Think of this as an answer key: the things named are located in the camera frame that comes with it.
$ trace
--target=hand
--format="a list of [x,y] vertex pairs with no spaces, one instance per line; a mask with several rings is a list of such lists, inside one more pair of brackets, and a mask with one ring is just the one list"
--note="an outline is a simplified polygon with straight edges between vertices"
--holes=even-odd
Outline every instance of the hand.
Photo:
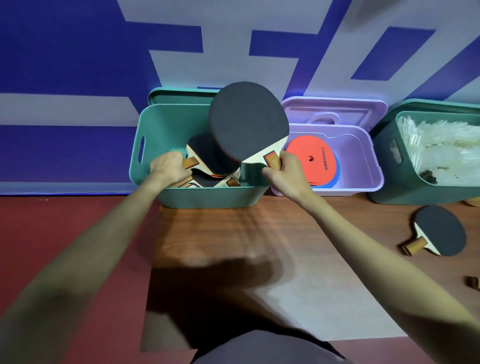
[[148,179],[163,190],[173,183],[177,183],[192,175],[191,170],[182,166],[183,155],[180,152],[167,152],[155,158],[150,163],[150,175]]
[[297,156],[282,150],[280,159],[282,160],[282,170],[273,170],[268,167],[262,169],[262,174],[273,187],[297,204],[315,194],[303,173],[301,162]]

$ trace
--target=red floor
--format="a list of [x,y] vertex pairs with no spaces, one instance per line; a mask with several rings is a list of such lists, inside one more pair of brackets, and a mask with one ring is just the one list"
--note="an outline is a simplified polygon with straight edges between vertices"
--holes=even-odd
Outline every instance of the red floor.
[[[0,312],[82,231],[123,197],[0,197]],[[187,364],[191,351],[140,353],[153,242],[154,204],[134,241],[93,300],[63,363]],[[431,364],[408,338],[343,340],[334,346],[357,364]]]

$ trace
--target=clothing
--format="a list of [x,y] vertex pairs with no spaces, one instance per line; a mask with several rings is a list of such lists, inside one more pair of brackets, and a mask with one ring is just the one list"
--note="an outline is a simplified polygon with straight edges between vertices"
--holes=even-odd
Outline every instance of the clothing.
[[348,364],[307,340],[255,330],[218,346],[194,364]]

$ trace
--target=person's left arm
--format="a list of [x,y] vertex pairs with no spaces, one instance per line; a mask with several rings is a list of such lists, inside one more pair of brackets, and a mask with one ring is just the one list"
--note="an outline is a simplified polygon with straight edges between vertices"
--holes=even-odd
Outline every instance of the person's left arm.
[[142,185],[65,248],[22,291],[0,322],[0,363],[56,363],[90,299],[115,268],[153,200],[192,172],[169,152]]

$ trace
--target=person's right arm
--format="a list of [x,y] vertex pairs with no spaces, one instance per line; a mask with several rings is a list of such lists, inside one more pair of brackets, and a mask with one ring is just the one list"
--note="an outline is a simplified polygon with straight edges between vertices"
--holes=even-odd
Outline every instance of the person's right arm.
[[345,220],[315,194],[294,155],[282,152],[280,157],[282,170],[264,168],[264,176],[317,221],[407,335],[439,364],[479,363],[480,324],[467,309],[421,270]]

